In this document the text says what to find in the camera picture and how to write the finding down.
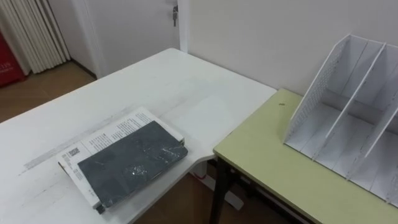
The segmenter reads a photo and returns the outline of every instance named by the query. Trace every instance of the perforated panel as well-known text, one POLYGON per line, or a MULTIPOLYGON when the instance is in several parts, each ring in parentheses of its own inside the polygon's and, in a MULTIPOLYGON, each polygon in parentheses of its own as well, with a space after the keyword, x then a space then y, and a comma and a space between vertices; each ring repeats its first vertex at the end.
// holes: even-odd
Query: perforated panel
POLYGON ((285 141, 288 140, 294 132, 296 132, 296 130, 306 120, 311 111, 321 101, 323 92, 328 87, 330 77, 336 72, 337 63, 341 58, 342 51, 345 48, 348 39, 349 36, 346 36, 344 39, 339 41, 334 46, 328 58, 323 63, 322 68, 316 75, 314 81, 312 82, 310 88, 307 90, 303 100, 297 107, 296 112, 290 121, 290 126, 286 132, 285 141))

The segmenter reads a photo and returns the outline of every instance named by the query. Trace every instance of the white wall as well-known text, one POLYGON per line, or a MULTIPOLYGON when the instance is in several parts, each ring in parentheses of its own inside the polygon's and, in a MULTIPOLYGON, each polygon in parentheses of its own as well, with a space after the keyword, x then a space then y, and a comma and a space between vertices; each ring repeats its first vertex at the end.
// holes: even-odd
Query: white wall
POLYGON ((348 33, 398 45, 397 0, 190 0, 188 51, 304 94, 348 33))
POLYGON ((95 51, 89 42, 90 30, 85 28, 85 13, 82 13, 85 8, 81 2, 82 0, 49 0, 71 58, 98 75, 100 71, 93 57, 95 51))

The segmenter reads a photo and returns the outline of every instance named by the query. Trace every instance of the white page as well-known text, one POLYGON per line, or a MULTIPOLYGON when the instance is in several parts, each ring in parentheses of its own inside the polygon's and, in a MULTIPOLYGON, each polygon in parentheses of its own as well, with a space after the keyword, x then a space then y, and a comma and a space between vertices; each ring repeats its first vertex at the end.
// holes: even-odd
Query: white page
POLYGON ((133 133, 151 121, 156 121, 160 124, 176 140, 180 142, 183 141, 183 136, 181 134, 161 122, 161 120, 156 118, 145 108, 139 108, 117 121, 108 124, 104 128, 95 131, 81 141, 68 146, 57 155, 57 160, 60 165, 93 208, 100 204, 100 200, 80 170, 78 163, 93 154, 100 152, 104 148, 133 133))

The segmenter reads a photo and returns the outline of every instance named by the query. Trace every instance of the baseboard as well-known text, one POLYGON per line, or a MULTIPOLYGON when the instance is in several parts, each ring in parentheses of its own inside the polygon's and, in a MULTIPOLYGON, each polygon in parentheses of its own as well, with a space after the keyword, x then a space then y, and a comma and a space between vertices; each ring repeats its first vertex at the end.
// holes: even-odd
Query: baseboard
POLYGON ((97 75, 95 75, 94 72, 90 71, 88 68, 86 68, 84 65, 80 64, 78 61, 76 61, 75 59, 71 58, 70 59, 71 62, 75 63, 77 66, 79 66, 81 69, 83 69, 87 74, 89 74, 91 77, 95 78, 95 80, 97 80, 97 75))

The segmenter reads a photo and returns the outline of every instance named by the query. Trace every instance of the barcode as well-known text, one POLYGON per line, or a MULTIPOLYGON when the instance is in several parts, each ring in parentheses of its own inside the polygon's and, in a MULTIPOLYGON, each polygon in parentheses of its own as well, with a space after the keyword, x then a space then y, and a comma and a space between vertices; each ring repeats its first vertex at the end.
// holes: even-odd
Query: barcode
POLYGON ((78 154, 79 152, 80 151, 79 151, 78 148, 74 148, 71 151, 69 151, 68 153, 69 153, 70 156, 74 156, 74 155, 78 154))

